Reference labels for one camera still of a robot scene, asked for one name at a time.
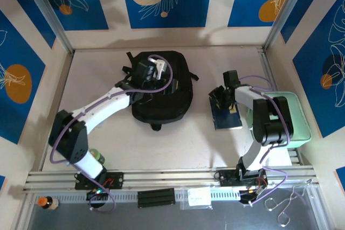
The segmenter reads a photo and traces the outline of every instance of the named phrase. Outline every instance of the green tray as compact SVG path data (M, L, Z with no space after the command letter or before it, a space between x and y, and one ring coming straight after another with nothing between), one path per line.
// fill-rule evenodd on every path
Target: green tray
M291 92L269 92L265 93L269 97L284 96L287 99L289 105L292 125L294 129L294 134L291 138L288 148L298 148L304 143L309 142L312 139L311 129L304 115L300 100L297 95ZM253 111L248 110L247 113L248 127L251 129L253 136Z

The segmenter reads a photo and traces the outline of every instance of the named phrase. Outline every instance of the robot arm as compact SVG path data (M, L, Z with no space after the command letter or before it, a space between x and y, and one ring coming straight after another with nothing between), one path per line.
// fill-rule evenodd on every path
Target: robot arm
M61 137L61 132L70 124L58 141L56 150L70 164L81 169L92 179L105 174L106 169L88 151L87 135L106 118L142 100L144 94L150 92L142 90L143 85L146 89L155 89L155 82L161 80L162 72L166 68L167 63L163 60L142 60L133 68L130 81L126 77L104 96L71 113L65 110L60 111L52 127L49 145L54 147Z
M253 111L253 143L248 152L239 159L236 170L219 172L221 185L252 185L253 179L261 177L263 170L261 161L271 145L281 144L287 140L284 125L278 118L278 113L271 100L253 91L249 85L243 85L238 79L237 71L223 73L224 85L215 88L209 95L217 101L220 109L228 109L235 103L244 104ZM279 108L290 138L293 135L293 125L289 106L285 97L273 98Z

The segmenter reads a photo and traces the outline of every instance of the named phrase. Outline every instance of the small jar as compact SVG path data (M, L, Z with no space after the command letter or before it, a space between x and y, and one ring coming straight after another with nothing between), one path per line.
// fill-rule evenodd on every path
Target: small jar
M59 206L59 200L50 196L40 197L37 204L45 210L56 210Z
M90 149L89 150L90 151L90 153L91 153L91 155L94 157L94 158L96 158L96 160L100 163L100 164L104 164L104 162L106 161L106 159L104 158L104 156L101 154L101 153L99 153L98 152L98 150L97 149Z

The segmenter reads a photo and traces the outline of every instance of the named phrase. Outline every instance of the white table surface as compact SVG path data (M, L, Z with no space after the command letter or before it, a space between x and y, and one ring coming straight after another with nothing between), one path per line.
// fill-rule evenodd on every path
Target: white table surface
M193 81L194 98L182 120L162 126L158 132L132 116L131 108L121 110L96 127L88 136L89 148L98 149L109 170L193 169L234 167L249 149L246 108L239 106L242 129L215 131L208 93L223 85L223 72L236 69L239 77L265 76L256 47L184 47L153 49L117 49L77 51L60 104L60 110L73 111L104 95L125 77L121 70L130 66L126 52L174 50L181 52L189 70L197 74ZM257 80L243 82L255 83ZM260 82L259 86L267 87ZM48 147L43 171L74 170L65 164L52 165ZM273 149L266 161L269 166L291 165L286 149Z

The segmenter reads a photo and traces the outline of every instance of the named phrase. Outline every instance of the black backpack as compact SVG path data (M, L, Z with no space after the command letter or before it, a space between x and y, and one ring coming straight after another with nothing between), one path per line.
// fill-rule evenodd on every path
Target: black backpack
M197 75L189 72L184 56L176 51L141 52L136 57L133 57L128 52L127 56L132 63L132 68L123 67L122 70L130 74L141 60L147 59L152 54L162 56L169 62L173 71L173 80L170 86L164 91L164 94L151 94L143 101L133 103L132 114L137 120L149 123L153 130L159 131L162 128L162 124L182 119L193 99L191 79L193 78L197 81L199 78ZM161 78L166 83L169 77L170 72L167 68L162 73Z

